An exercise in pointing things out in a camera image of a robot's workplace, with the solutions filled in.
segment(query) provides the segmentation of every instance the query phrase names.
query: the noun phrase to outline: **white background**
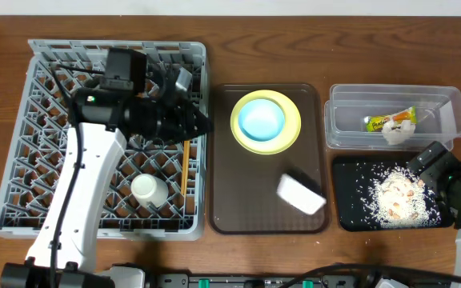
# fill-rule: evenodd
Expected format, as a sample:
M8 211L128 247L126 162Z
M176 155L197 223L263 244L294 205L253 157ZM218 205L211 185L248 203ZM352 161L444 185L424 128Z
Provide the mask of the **white background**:
M461 0L0 0L0 14L461 16Z

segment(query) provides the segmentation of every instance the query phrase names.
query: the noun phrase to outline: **pile of white grains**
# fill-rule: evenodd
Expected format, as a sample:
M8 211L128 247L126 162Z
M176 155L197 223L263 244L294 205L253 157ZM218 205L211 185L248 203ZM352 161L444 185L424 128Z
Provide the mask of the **pile of white grains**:
M433 191L425 192L424 182L408 169L397 166L376 175L384 180L372 179L368 187L371 201L361 198L371 211L369 219L382 228L433 226L440 221L438 211L427 209L426 200L435 203L430 197ZM430 219L431 214L437 217Z

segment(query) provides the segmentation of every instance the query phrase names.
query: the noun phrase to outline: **gray plastic drying rack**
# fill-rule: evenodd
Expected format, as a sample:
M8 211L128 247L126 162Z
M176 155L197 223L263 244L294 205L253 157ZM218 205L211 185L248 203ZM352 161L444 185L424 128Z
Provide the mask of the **gray plastic drying rack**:
M35 238L62 169L66 151L67 110L52 81L50 65L62 63L104 70L109 47L148 54L161 67L184 67L193 74L189 95L207 115L209 63L198 42L29 40L34 56L0 188L0 237ZM71 93L91 79L82 72L59 70ZM191 141L186 197L181 194L182 144L160 146L134 136L111 180L99 223L98 238L192 241L203 232L206 181L206 136ZM167 201L157 209L138 204L130 183L141 173L154 174L169 186Z

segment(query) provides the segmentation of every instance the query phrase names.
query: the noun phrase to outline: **white cup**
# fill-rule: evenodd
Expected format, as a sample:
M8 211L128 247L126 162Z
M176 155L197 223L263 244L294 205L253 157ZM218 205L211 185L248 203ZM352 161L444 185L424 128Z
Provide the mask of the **white cup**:
M160 207L168 198L168 186L166 183L149 174L136 176L131 183L131 193L141 206L151 203Z

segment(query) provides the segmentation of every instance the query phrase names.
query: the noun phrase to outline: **yellow plate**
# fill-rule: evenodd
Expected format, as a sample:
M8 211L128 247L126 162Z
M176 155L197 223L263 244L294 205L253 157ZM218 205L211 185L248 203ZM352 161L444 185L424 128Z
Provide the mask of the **yellow plate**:
M239 128L239 111L250 101L266 99L277 104L284 113L284 127L277 137L268 141L255 141L248 138ZM300 134L302 119L296 105L286 95L272 90L257 90L243 96L234 106L230 115L230 129L241 146L257 154L277 154L289 148Z

